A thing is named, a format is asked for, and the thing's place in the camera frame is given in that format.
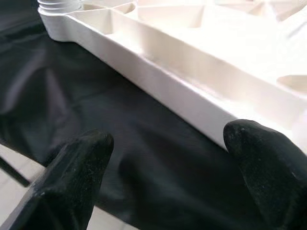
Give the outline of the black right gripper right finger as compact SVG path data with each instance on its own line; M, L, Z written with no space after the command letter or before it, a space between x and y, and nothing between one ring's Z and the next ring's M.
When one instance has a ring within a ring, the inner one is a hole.
M264 220L273 230L307 228L307 156L284 134L239 119L223 130Z

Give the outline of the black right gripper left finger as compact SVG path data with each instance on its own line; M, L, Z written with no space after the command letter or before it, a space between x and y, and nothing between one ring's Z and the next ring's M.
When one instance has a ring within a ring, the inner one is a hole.
M85 230L114 148L91 130L64 142L3 223L5 230Z

